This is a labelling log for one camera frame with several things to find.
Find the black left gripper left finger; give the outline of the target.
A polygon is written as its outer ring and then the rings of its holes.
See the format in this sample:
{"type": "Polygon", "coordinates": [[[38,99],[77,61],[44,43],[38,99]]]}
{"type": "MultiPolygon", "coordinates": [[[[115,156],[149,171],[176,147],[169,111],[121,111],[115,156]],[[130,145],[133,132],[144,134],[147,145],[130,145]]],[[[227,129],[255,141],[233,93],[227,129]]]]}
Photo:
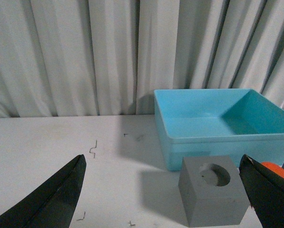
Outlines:
{"type": "Polygon", "coordinates": [[[68,228],[80,197],[85,171],[85,156],[76,156],[0,215],[0,228],[68,228]]]}

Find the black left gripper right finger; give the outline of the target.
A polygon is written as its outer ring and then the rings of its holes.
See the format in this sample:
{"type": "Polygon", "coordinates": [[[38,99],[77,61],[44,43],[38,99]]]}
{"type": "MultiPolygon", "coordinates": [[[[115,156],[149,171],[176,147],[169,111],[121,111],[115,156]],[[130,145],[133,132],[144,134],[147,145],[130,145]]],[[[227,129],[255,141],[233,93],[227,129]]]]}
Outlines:
{"type": "Polygon", "coordinates": [[[246,154],[239,172],[262,227],[284,228],[284,179],[246,154]]]}

